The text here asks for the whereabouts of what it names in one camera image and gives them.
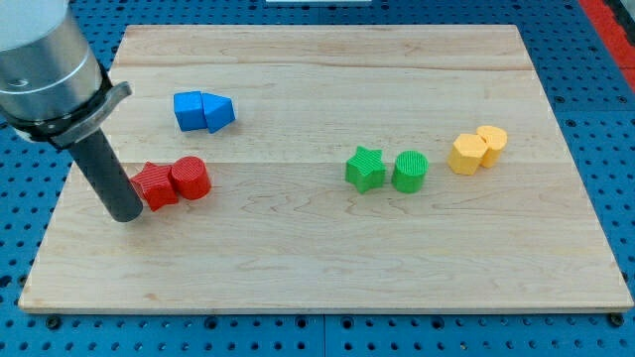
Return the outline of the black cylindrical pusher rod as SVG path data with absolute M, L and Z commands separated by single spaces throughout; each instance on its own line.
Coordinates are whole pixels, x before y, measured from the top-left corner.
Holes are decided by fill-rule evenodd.
M 142 201 L 101 130 L 68 150 L 115 221 L 129 222 L 141 214 Z

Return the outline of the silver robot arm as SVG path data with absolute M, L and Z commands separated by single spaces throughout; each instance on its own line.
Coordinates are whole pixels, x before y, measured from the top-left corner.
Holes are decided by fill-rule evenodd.
M 143 204 L 102 123 L 132 90 L 96 59 L 68 1 L 1 4 L 1 116 L 25 139 L 67 150 L 118 222 Z

